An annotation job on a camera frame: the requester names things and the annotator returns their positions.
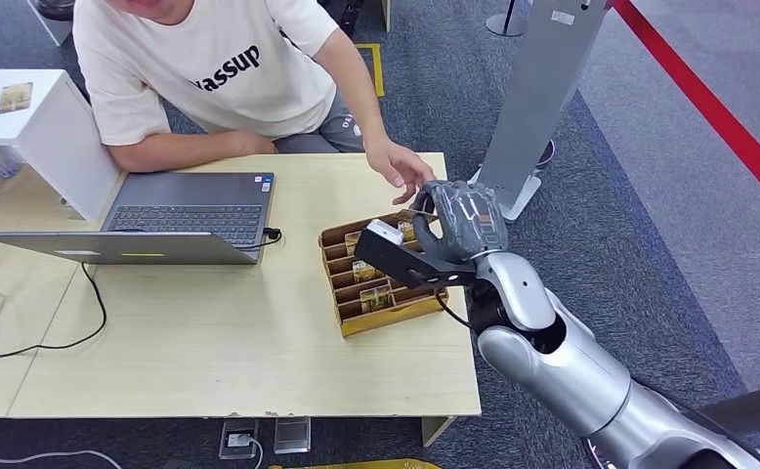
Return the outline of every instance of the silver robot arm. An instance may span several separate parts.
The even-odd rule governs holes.
[[[481,355],[576,436],[589,438],[616,467],[760,468],[760,461],[736,443],[633,381],[590,329],[544,288],[527,260],[492,252],[475,264],[477,278],[490,283],[503,304],[490,306],[501,311],[501,322],[479,333]]]
[[[520,385],[578,437],[589,438],[614,467],[760,468],[760,460],[725,436],[686,418],[644,388],[578,318],[544,287],[532,265],[507,252],[509,237],[493,191],[462,182],[424,184],[412,208],[423,247],[401,246],[395,228],[374,220],[358,258],[410,288],[463,285],[470,326],[489,365]]]

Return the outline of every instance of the table leg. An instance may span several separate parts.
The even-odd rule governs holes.
[[[423,446],[428,448],[454,421],[455,417],[421,417],[420,432],[423,436]]]
[[[69,34],[72,32],[72,22],[47,20],[41,17],[41,15],[35,9],[35,6],[32,5],[32,0],[27,0],[26,3],[29,4],[29,8],[32,9],[32,13],[35,14],[35,17],[41,21],[41,24],[43,24],[46,32],[49,34],[49,37],[51,37],[52,41],[55,42],[55,45],[61,47],[63,42],[67,37],[69,37]]]
[[[392,0],[382,0],[383,18],[386,19],[386,32],[392,30]]]

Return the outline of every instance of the electrical socket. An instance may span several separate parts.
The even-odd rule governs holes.
[[[229,418],[222,426],[222,441],[219,446],[220,459],[252,459],[257,448],[253,444],[242,446],[239,436],[258,440],[259,420],[255,418]]]

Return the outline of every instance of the red floor stripe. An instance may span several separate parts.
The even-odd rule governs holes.
[[[616,0],[614,6],[624,22],[670,75],[674,83],[760,182],[760,143],[671,49],[648,20],[630,3],[630,0]]]

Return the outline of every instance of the laptop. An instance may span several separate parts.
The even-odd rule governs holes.
[[[273,173],[130,174],[100,232],[0,242],[88,264],[254,265],[273,186]]]

